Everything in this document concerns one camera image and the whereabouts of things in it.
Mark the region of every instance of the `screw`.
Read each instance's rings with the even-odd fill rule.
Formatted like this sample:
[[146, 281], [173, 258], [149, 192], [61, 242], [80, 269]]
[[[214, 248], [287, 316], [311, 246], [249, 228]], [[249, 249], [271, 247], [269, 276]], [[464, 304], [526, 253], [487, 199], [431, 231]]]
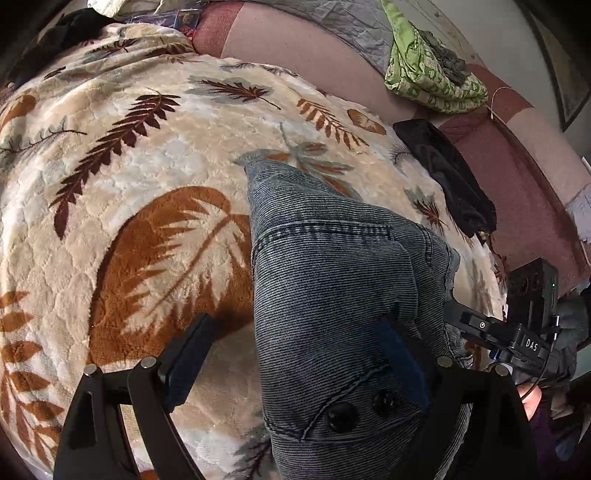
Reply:
[[509, 375], [509, 371], [507, 370], [507, 367], [505, 365], [497, 365], [495, 367], [495, 373], [500, 377], [506, 377], [507, 375]]
[[84, 374], [87, 377], [92, 377], [92, 375], [94, 375], [97, 370], [98, 369], [95, 364], [89, 364], [84, 367]]
[[142, 358], [142, 361], [139, 364], [144, 368], [152, 368], [154, 365], [156, 365], [156, 361], [156, 357], [147, 356]]
[[453, 366], [453, 361], [448, 356], [438, 356], [437, 357], [437, 364], [443, 368], [450, 368]]

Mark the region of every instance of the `jeans seam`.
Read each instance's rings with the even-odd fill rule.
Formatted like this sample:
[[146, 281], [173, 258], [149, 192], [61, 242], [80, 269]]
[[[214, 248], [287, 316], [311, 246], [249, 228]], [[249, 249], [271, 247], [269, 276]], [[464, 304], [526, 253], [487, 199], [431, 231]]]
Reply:
[[257, 240], [256, 245], [252, 247], [252, 265], [254, 267], [256, 256], [265, 248], [271, 241], [283, 238], [289, 234], [298, 233], [300, 229], [306, 229], [314, 233], [338, 233], [340, 235], [357, 236], [361, 238], [384, 238], [387, 240], [396, 241], [396, 237], [392, 238], [391, 228], [388, 225], [351, 225], [343, 222], [310, 222], [310, 223], [296, 223], [293, 225], [285, 225], [277, 227], [271, 232], [265, 233]]

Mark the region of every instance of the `green cloth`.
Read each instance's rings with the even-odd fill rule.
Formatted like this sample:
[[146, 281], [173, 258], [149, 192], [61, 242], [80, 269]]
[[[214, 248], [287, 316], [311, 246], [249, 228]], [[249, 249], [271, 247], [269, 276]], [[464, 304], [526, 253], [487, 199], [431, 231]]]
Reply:
[[488, 92], [471, 74], [461, 87], [443, 73], [433, 51], [391, 0], [381, 0], [392, 25], [394, 43], [386, 71], [386, 87], [443, 113], [463, 113], [485, 104]]

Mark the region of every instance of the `denim jeans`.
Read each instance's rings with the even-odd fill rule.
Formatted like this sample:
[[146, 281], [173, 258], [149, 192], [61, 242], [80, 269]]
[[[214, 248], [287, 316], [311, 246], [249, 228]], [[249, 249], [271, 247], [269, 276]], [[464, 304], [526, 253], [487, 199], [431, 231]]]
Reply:
[[[300, 170], [273, 161], [245, 170], [264, 419], [280, 473], [385, 479], [423, 413], [402, 394], [372, 321], [398, 303], [411, 335], [469, 367], [459, 331], [443, 322], [459, 256], [421, 225]], [[374, 406], [384, 393], [394, 399], [386, 414]], [[468, 420], [465, 407], [438, 478]]]

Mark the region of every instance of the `hand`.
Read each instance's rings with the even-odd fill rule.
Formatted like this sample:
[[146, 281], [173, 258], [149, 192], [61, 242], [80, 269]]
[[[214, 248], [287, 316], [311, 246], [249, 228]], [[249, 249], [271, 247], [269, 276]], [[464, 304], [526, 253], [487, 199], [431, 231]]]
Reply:
[[[532, 383], [518, 385], [517, 392], [519, 393], [519, 396], [525, 395], [532, 385]], [[525, 408], [525, 414], [527, 415], [528, 420], [531, 420], [534, 416], [535, 409], [538, 408], [540, 400], [542, 400], [542, 391], [539, 387], [535, 387], [532, 392], [522, 400], [523, 408]]]

